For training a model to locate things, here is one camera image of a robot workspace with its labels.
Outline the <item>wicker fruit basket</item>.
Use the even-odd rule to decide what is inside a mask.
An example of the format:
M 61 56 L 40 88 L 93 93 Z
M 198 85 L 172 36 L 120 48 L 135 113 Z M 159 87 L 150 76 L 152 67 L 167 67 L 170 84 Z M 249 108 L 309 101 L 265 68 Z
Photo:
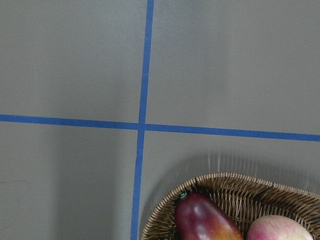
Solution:
M 193 177 L 173 188 L 149 215 L 142 240 L 178 240 L 175 208 L 184 192 L 198 192 L 216 203 L 246 235 L 251 223 L 266 215 L 288 217 L 314 240 L 320 238 L 320 196 L 316 193 L 233 172 Z

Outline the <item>red purple mango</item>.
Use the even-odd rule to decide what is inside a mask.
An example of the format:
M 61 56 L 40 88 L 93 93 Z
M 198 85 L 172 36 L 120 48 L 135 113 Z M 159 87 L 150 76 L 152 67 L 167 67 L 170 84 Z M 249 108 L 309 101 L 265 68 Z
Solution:
M 242 240 L 236 224 L 208 197 L 183 192 L 177 202 L 174 220 L 182 240 Z

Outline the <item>red yellow apple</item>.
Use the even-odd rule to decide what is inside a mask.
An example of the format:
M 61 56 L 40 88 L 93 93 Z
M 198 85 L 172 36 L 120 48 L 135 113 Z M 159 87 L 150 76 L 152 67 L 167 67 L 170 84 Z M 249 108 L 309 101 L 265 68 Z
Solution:
M 247 240 L 312 240 L 312 235 L 296 221 L 280 215 L 266 215 L 250 225 Z

